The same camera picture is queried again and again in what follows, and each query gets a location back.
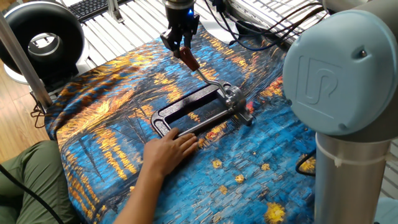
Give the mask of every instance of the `wooden floor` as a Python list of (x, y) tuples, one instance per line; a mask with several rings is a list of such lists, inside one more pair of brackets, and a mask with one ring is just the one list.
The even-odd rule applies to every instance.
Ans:
[[(34, 127), (35, 118), (30, 117), (34, 106), (29, 87), (11, 80), (0, 61), (0, 163), (38, 141), (49, 139), (44, 128)], [(38, 126), (43, 123), (40, 117)]]
[(7, 9), (16, 0), (0, 0), (0, 11)]

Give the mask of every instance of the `green pants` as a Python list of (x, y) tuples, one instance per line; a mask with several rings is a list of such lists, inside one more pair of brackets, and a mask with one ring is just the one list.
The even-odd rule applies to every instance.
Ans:
[[(47, 202), (65, 224), (80, 223), (68, 198), (57, 143), (42, 141), (2, 164), (19, 182)], [(0, 173), (0, 223), (57, 223), (35, 199)]]

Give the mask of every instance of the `human hand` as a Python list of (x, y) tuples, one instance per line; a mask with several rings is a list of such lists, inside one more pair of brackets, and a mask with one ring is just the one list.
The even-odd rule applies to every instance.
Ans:
[(177, 134), (178, 128), (173, 128), (162, 139), (153, 139), (145, 144), (142, 168), (165, 177), (198, 148), (194, 134), (186, 134), (173, 140)]

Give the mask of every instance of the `metal rod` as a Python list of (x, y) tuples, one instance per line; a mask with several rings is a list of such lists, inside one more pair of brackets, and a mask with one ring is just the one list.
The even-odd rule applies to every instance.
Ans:
[(42, 104), (44, 109), (47, 109), (52, 104), (52, 100), (50, 99), (50, 96), (45, 90), (43, 83), (40, 81), (39, 76), (27, 58), (6, 19), (1, 13), (0, 41), (4, 44), (12, 59), (14, 59), (22, 75), (30, 85), (36, 99)]
[(213, 122), (215, 122), (215, 121), (217, 121), (217, 120), (223, 118), (224, 116), (230, 115), (230, 114), (233, 113), (233, 112), (234, 112), (233, 109), (224, 110), (223, 112), (221, 112), (221, 113), (219, 113), (219, 114), (217, 114), (217, 115), (214, 115), (214, 116), (211, 117), (210, 119), (207, 119), (206, 121), (204, 121), (204, 122), (202, 122), (202, 123), (196, 125), (195, 127), (190, 128), (190, 129), (184, 131), (183, 133), (179, 134), (177, 137), (181, 137), (181, 136), (183, 136), (183, 135), (190, 134), (190, 133), (195, 133), (195, 132), (198, 131), (199, 129), (201, 129), (201, 128), (203, 128), (203, 127), (205, 127), (205, 126), (207, 126), (207, 125), (209, 125), (209, 124), (211, 124), (211, 123), (213, 123)]
[(373, 224), (391, 142), (316, 141), (315, 224)]
[(205, 83), (218, 86), (218, 88), (223, 92), (224, 96), (228, 96), (228, 94), (226, 93), (224, 87), (220, 82), (208, 80), (206, 76), (199, 69), (197, 69), (196, 72), (203, 79), (203, 81), (205, 81)]
[(116, 20), (116, 22), (121, 23), (124, 22), (124, 19), (119, 11), (118, 0), (107, 0), (108, 2), (108, 13), (111, 17)]

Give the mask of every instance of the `cable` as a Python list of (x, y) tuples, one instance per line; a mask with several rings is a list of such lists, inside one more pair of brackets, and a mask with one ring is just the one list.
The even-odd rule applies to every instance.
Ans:
[(43, 124), (43, 126), (38, 127), (37, 126), (37, 122), (39, 121), (39, 117), (41, 116), (45, 116), (42, 112), (42, 110), (40, 109), (40, 102), (37, 101), (36, 97), (34, 96), (33, 92), (30, 92), (30, 95), (33, 97), (33, 99), (36, 102), (35, 107), (33, 108), (33, 111), (30, 112), (30, 117), (32, 118), (36, 118), (36, 122), (35, 122), (35, 128), (43, 128), (45, 126), (45, 124)]
[[(207, 8), (209, 9), (211, 15), (213, 16), (214, 20), (217, 22), (217, 24), (218, 24), (222, 29), (224, 29), (224, 30), (226, 30), (226, 31), (229, 32), (229, 30), (228, 30), (227, 28), (225, 28), (223, 25), (220, 24), (220, 22), (218, 21), (217, 17), (216, 17), (216, 16), (214, 15), (214, 13), (213, 13), (213, 10), (211, 10), (211, 7), (210, 7), (209, 3), (208, 3), (206, 0), (205, 0), (205, 3), (206, 3), (206, 5), (207, 5)], [(256, 31), (256, 30), (250, 29), (250, 28), (248, 28), (248, 27), (246, 27), (246, 26), (243, 26), (242, 24), (240, 24), (240, 23), (234, 21), (237, 25), (243, 26), (245, 29), (250, 30), (251, 32), (254, 32), (255, 34), (237, 34), (237, 33), (235, 33), (235, 32), (233, 32), (233, 34), (234, 34), (234, 35), (240, 35), (240, 36), (243, 36), (243, 37), (245, 37), (245, 36), (252, 37), (252, 36), (257, 36), (257, 35), (274, 35), (274, 34), (277, 34), (277, 33), (279, 33), (279, 32), (283, 32), (283, 31), (287, 30), (289, 27), (292, 27), (293, 24), (290, 25), (290, 26), (288, 26), (288, 27), (285, 27), (284, 29), (282, 29), (282, 30), (280, 30), (280, 31), (277, 31), (277, 32), (271, 32), (271, 29), (275, 28), (275, 27), (276, 27), (277, 25), (279, 25), (281, 22), (285, 21), (285, 20), (288, 19), (290, 16), (293, 16), (294, 14), (296, 14), (296, 13), (298, 13), (299, 11), (305, 9), (306, 7), (309, 7), (309, 6), (316, 6), (316, 5), (322, 5), (322, 4), (320, 4), (320, 3), (318, 3), (318, 2), (313, 2), (313, 3), (309, 3), (309, 4), (305, 5), (305, 6), (302, 6), (302, 7), (298, 8), (298, 9), (296, 9), (295, 11), (293, 11), (292, 13), (290, 13), (289, 15), (287, 15), (286, 17), (284, 17), (282, 20), (280, 20), (279, 22), (277, 22), (276, 24), (274, 24), (274, 25), (271, 26), (270, 28), (268, 28), (268, 29), (266, 29), (265, 31), (262, 31), (262, 32), (258, 32), (258, 31)]]
[(308, 13), (303, 19), (299, 20), (298, 22), (294, 23), (294, 26), (292, 28), (290, 28), (282, 37), (280, 37), (278, 40), (274, 41), (273, 43), (271, 43), (268, 46), (265, 47), (261, 47), (259, 49), (254, 49), (248, 46), (245, 46), (238, 38), (235, 37), (235, 35), (233, 34), (233, 31), (231, 30), (230, 26), (228, 25), (224, 15), (222, 13), (220, 13), (221, 18), (223, 19), (225, 25), (227, 26), (227, 29), (229, 31), (229, 33), (232, 35), (233, 39), (242, 47), (248, 49), (248, 50), (252, 50), (252, 51), (260, 51), (260, 50), (266, 50), (269, 49), (275, 45), (277, 45), (278, 43), (281, 43), (285, 37), (287, 37), (294, 29), (296, 29), (302, 22), (306, 21), (309, 17), (312, 17), (316, 14), (318, 14), (319, 12), (322, 12), (323, 8), (319, 7), (317, 9), (314, 9), (312, 12)]
[[(318, 23), (322, 22), (323, 19), (324, 19), (326, 16), (327, 16), (327, 14), (325, 14), (324, 16), (322, 16), (322, 18), (321, 18), (316, 24), (314, 24), (314, 25), (312, 25), (312, 26), (315, 26), (315, 25), (317, 25)], [(300, 34), (304, 33), (304, 31), (306, 31), (306, 30), (300, 31), (300, 32), (298, 32), (298, 33), (295, 33), (295, 34), (289, 36), (289, 37), (286, 37), (283, 41), (286, 41), (286, 40), (288, 40), (289, 38), (294, 37), (295, 35), (300, 35)]]
[(298, 172), (299, 174), (315, 177), (314, 173), (308, 173), (308, 172), (301, 171), (300, 166), (303, 165), (303, 163), (306, 162), (307, 160), (309, 160), (311, 157), (313, 157), (316, 153), (317, 153), (317, 150), (314, 149), (313, 151), (308, 153), (308, 155), (306, 155), (300, 162), (298, 162), (298, 164), (296, 165), (296, 172)]
[[(250, 31), (250, 32), (254, 32), (254, 33), (257, 33), (257, 34), (269, 34), (269, 32), (271, 32), (271, 30), (272, 30), (273, 28), (275, 28), (277, 25), (279, 25), (280, 23), (282, 23), (283, 21), (285, 21), (286, 19), (288, 19), (290, 16), (293, 16), (294, 14), (298, 13), (299, 11), (301, 11), (301, 10), (307, 8), (307, 7), (310, 7), (310, 6), (322, 6), (322, 4), (320, 4), (319, 2), (313, 2), (313, 3), (306, 4), (305, 6), (302, 6), (302, 7), (298, 8), (298, 9), (296, 9), (295, 11), (291, 12), (289, 15), (285, 16), (285, 17), (284, 17), (283, 19), (281, 19), (279, 22), (277, 22), (276, 24), (274, 24), (273, 26), (271, 26), (270, 28), (268, 28), (267, 30), (265, 30), (265, 31), (263, 31), (263, 32), (258, 32), (258, 31), (256, 31), (256, 30), (253, 30), (253, 29), (249, 28), (249, 27), (246, 27), (246, 26), (243, 25), (243, 24), (238, 24), (238, 25), (241, 26), (242, 28), (245, 28), (246, 30), (248, 30), (248, 31)], [(282, 32), (283, 30), (287, 30), (287, 29), (288, 29), (289, 27), (291, 27), (291, 26), (293, 26), (293, 24), (290, 25), (290, 26), (288, 26), (288, 27), (285, 27), (284, 29), (282, 29), (282, 30), (280, 30), (280, 31), (278, 31), (278, 32)]]
[(51, 213), (51, 215), (54, 217), (54, 219), (59, 224), (63, 224), (63, 221), (61, 220), (61, 218), (55, 213), (55, 211), (50, 207), (50, 205), (45, 203), (45, 201), (43, 201), (42, 198), (40, 198), (37, 194), (35, 194), (33, 191), (31, 191), (31, 189), (25, 187), (22, 183), (20, 183), (17, 179), (15, 179), (10, 173), (8, 173), (8, 171), (1, 164), (0, 164), (0, 172), (2, 172), (12, 183), (17, 185), (22, 190), (24, 190), (26, 193), (28, 193), (30, 196), (32, 196), (32, 198), (34, 198), (38, 202), (40, 202), (43, 205), (43, 207)]

